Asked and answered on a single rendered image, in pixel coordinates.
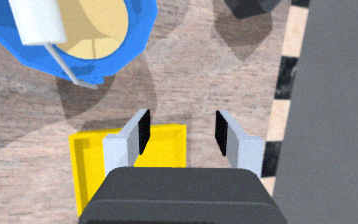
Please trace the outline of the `yellow tray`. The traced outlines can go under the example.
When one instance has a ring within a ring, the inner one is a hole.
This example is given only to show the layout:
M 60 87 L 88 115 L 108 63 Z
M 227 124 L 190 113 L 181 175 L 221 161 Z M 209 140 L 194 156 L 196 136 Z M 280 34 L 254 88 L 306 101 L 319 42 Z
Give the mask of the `yellow tray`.
M 69 136 L 78 217 L 105 179 L 102 139 L 121 129 L 82 131 Z M 185 167 L 186 125 L 153 125 L 150 132 L 134 167 Z

